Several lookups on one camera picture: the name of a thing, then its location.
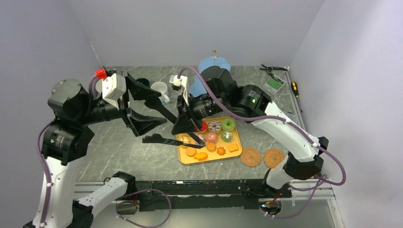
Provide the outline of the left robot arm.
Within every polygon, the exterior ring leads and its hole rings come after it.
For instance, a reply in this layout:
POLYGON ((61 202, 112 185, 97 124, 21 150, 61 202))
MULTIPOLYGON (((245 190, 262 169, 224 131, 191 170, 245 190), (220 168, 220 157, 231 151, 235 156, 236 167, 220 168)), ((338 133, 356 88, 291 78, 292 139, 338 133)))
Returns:
POLYGON ((37 154, 44 170, 41 199, 28 228, 88 228, 112 201, 136 195, 135 177, 119 171, 89 195, 74 198, 78 170, 94 137, 91 124, 122 119, 135 136, 165 124, 164 118, 136 113, 129 99, 160 93, 137 82, 128 72, 97 70, 88 89, 76 79, 57 83, 48 99, 54 120, 41 130, 37 154))

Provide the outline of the black pliers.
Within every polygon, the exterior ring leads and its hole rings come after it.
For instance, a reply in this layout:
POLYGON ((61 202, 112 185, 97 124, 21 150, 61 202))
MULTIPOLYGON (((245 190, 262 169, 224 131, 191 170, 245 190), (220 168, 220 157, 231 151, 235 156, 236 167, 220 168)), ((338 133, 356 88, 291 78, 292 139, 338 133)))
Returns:
POLYGON ((286 67, 280 67, 280 66, 265 66, 264 64, 261 64, 261 67, 259 70, 262 70, 266 72, 268 75, 272 75, 273 71, 288 71, 286 67))

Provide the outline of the green frosted donut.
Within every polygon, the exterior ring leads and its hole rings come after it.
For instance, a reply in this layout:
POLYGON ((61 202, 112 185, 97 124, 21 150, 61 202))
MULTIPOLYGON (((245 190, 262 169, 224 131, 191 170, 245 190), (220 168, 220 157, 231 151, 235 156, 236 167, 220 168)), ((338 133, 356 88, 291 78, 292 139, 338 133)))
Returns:
POLYGON ((233 119, 226 118, 221 122, 221 126, 224 131, 230 132, 235 129, 236 124, 233 119))

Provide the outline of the round brown cookie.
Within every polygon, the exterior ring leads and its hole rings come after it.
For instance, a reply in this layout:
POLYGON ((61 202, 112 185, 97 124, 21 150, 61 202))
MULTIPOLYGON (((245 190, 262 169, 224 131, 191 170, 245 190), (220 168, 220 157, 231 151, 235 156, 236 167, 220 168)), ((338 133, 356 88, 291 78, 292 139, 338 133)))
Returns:
POLYGON ((187 147, 185 150, 186 155, 189 157, 194 156, 196 154, 196 152, 197 152, 196 149, 192 148, 192 147, 187 147))

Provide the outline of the yellow black screwdriver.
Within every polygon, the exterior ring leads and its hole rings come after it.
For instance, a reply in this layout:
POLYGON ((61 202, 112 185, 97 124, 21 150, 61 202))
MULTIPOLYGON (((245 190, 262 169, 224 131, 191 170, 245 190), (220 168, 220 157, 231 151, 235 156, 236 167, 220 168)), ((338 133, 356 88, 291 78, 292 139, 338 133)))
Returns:
POLYGON ((291 89, 292 89, 294 97, 296 98, 298 108, 299 108, 300 112, 302 113, 303 110, 302 110, 302 106, 301 106, 300 99, 299 99, 298 86, 295 81, 291 82, 291 89))

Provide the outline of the orange flower cookie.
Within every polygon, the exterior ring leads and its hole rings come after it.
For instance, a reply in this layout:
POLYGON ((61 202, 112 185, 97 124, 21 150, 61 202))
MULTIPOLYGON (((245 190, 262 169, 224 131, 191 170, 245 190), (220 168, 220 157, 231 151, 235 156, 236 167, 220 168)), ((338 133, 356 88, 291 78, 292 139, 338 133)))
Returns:
POLYGON ((213 152, 216 150, 216 144, 214 142, 208 142, 206 148, 208 151, 213 152))

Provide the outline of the green cupcake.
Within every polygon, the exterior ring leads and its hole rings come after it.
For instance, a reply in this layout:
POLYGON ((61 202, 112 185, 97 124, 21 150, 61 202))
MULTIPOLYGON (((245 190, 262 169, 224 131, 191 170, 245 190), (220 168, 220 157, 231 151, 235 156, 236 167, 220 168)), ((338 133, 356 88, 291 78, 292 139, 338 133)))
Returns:
POLYGON ((224 132, 221 134, 221 139, 222 139, 224 142, 229 143, 229 142, 231 142, 232 139, 233 139, 233 134, 232 134, 230 131, 224 131, 224 132))

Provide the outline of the red frosted donut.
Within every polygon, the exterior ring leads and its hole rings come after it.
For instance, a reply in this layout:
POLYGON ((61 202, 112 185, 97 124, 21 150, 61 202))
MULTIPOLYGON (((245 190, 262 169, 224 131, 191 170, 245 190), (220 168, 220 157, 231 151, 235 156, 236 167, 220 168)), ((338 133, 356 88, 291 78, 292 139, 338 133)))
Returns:
POLYGON ((197 133, 204 133, 204 132, 206 132, 207 130, 208 130, 208 126, 207 126, 207 123, 203 120, 202 121, 202 126, 201 126, 201 128, 196 128, 196 130, 197 130, 197 133))

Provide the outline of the chocolate sprinkled donut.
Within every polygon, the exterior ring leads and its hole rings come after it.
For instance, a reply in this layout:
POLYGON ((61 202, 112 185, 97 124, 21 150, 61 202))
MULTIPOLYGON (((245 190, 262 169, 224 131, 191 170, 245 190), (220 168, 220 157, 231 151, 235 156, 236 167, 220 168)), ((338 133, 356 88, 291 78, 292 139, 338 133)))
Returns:
POLYGON ((211 120, 207 124, 209 132, 218 133, 222 129, 221 122, 219 120, 211 120))

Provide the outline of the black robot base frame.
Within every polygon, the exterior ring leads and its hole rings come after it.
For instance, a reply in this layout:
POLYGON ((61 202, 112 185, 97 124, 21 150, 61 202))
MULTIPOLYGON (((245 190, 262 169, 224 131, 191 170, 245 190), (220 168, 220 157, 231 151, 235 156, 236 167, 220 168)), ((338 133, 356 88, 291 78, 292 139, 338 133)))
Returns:
POLYGON ((231 208, 258 209, 275 197, 262 179, 137 180, 118 200, 137 199, 141 212, 157 209, 231 208))

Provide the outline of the green and white box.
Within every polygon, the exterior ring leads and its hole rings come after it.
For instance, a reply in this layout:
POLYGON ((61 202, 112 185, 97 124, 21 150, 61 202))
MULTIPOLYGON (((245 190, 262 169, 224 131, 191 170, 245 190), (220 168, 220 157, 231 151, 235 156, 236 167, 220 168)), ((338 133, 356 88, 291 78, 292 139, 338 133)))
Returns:
POLYGON ((272 95, 278 93, 278 91, 286 84, 286 81, 281 79, 275 74, 270 74, 270 78, 264 83, 263 88, 272 95))

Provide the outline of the white and blue mug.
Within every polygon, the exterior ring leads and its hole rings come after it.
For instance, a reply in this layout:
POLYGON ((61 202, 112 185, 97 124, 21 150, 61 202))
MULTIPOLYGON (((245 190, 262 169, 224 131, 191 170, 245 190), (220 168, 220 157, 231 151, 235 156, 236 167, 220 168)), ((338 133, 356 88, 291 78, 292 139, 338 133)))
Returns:
POLYGON ((162 104, 165 105, 171 101, 169 98, 169 95, 168 95, 168 86, 166 83, 155 82, 151 85, 151 89, 161 93, 161 96, 159 97, 159 99, 162 102, 162 104))

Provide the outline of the dark green mug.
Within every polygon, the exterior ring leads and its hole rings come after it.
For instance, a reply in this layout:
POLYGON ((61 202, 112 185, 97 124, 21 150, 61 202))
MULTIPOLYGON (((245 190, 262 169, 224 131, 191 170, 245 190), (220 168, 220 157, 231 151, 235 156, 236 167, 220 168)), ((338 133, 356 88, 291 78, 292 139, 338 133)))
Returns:
POLYGON ((138 79, 136 79, 136 81, 146 87, 150 87, 150 81, 146 78, 138 78, 138 79))

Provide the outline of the woven rattan coaster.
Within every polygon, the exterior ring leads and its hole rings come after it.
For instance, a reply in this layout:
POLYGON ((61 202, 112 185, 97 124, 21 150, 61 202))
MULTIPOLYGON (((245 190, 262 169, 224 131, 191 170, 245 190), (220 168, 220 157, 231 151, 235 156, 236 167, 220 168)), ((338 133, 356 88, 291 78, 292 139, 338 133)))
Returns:
POLYGON ((244 148, 240 155, 241 162, 248 167, 256 167, 261 162, 261 154, 255 148, 244 148))
POLYGON ((283 162, 285 155, 279 149, 268 149, 263 155, 264 163, 270 169, 277 167, 281 162, 283 162))

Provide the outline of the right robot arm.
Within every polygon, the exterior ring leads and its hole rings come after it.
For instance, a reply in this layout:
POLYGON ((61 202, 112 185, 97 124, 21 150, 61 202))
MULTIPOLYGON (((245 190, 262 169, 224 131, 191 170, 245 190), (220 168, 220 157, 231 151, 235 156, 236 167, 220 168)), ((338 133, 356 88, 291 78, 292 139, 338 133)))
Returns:
POLYGON ((179 95, 177 115, 167 110, 157 96, 146 98, 148 108, 173 123, 173 135, 199 132, 204 118, 220 112, 268 133, 288 149, 288 155, 284 162, 266 173, 262 192, 267 197, 274 197, 290 180, 307 180, 322 171, 324 161, 320 155, 327 147, 327 139, 314 137, 301 129, 261 88, 239 86, 229 70, 219 66, 208 67, 197 76, 206 92, 199 96, 179 95))

